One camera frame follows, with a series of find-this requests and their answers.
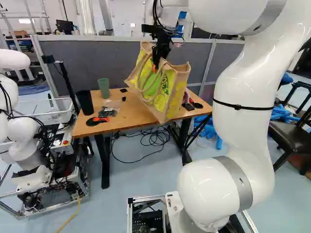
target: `red object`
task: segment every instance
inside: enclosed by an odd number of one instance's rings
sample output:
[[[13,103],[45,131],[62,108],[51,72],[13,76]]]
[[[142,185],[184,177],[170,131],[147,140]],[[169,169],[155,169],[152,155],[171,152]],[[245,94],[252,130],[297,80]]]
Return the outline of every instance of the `red object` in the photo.
[[[93,121],[94,121],[94,122],[97,122],[97,121],[109,122],[109,118],[107,118],[107,117],[94,117],[94,118],[93,118]]]

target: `electronics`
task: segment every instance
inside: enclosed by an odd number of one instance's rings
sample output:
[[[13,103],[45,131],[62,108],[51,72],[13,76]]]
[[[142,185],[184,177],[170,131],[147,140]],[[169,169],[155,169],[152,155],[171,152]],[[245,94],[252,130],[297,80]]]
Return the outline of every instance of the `electronics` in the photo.
[[[71,35],[73,31],[73,22],[65,20],[56,20],[57,29],[64,32],[66,35]]]
[[[66,155],[73,154],[72,147],[72,130],[73,126],[67,126],[65,129],[63,124],[60,124],[57,131],[54,141],[52,142],[52,146],[50,152],[56,158],[57,154]]]

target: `metal cart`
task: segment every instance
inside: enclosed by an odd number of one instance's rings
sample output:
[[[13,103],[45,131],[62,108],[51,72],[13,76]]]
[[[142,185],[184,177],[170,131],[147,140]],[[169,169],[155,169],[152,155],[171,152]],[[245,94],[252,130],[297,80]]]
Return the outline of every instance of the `metal cart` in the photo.
[[[183,206],[178,192],[166,195],[129,198],[127,203],[127,233],[171,233],[179,232]],[[247,211],[242,213],[248,229],[242,227],[238,217],[230,217],[228,224],[219,233],[258,233]],[[187,225],[190,218],[185,218]],[[203,233],[193,223],[188,224],[188,232]]]

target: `black stand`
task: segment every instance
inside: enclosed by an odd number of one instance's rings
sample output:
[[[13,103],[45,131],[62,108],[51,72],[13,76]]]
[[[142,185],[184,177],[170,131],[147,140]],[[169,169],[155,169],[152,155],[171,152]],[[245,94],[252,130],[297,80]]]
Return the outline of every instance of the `black stand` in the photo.
[[[76,97],[74,96],[74,91],[73,91],[71,83],[69,81],[68,72],[67,72],[67,70],[65,68],[64,62],[60,62],[59,66],[60,66],[60,69],[62,71],[63,78],[64,78],[65,83],[66,83],[66,87],[67,87],[67,89],[69,91],[69,95],[70,95],[70,98],[72,100],[72,103],[73,103],[73,106],[74,106],[74,110],[76,111],[77,115],[79,115],[78,103],[76,101]]]
[[[197,138],[197,136],[200,134],[200,132],[204,129],[205,125],[207,124],[208,120],[212,117],[212,113],[209,114],[188,136],[188,131],[191,124],[191,118],[183,119],[181,123],[181,128],[178,133],[173,129],[171,126],[168,127],[168,131],[173,137],[174,141],[177,144],[177,147],[179,148],[179,151],[181,153],[182,163],[183,166],[191,163],[192,159],[187,151],[188,147],[191,145],[191,143]]]
[[[104,137],[102,134],[94,136],[98,152],[102,161],[102,189],[110,186],[110,153],[111,153],[111,137]]]
[[[188,136],[188,131],[190,128],[190,124],[191,124],[191,118],[187,118],[187,119],[183,119],[182,123],[181,123],[181,128],[180,128],[180,132],[179,135],[177,134],[177,132],[175,131],[175,129],[173,129],[171,126],[168,127],[168,131],[171,134],[171,136],[173,137],[180,153],[181,153],[181,158],[182,158],[182,163],[183,166],[191,163],[192,159],[185,147],[185,142]]]

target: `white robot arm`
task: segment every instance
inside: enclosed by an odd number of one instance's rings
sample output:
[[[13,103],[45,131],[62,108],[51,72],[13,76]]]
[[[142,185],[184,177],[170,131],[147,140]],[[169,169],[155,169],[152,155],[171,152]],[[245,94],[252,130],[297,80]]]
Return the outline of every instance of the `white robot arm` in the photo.
[[[188,6],[201,29],[245,38],[243,51],[215,85],[213,123],[230,150],[227,156],[184,166],[178,178],[184,210],[199,228],[215,232],[220,222],[264,201],[273,191],[275,177],[267,146],[271,108],[283,74],[311,36],[311,1],[155,3],[161,23],[168,28],[176,26],[178,7]]]
[[[0,68],[24,69],[29,67],[29,65],[30,59],[26,54],[14,50],[0,49]],[[8,96],[10,97],[13,108],[18,101],[18,87],[13,80],[0,74],[0,88],[0,142],[3,142],[8,134],[8,120],[4,111],[9,112],[11,107],[7,106],[9,103]]]
[[[29,57],[19,51],[0,50],[0,67],[10,69],[25,69],[29,67]],[[0,74],[0,142],[15,141],[9,148],[10,161],[16,161],[23,170],[31,170],[44,164],[37,150],[34,135],[39,125],[28,117],[12,118],[10,113],[18,101],[17,84]]]

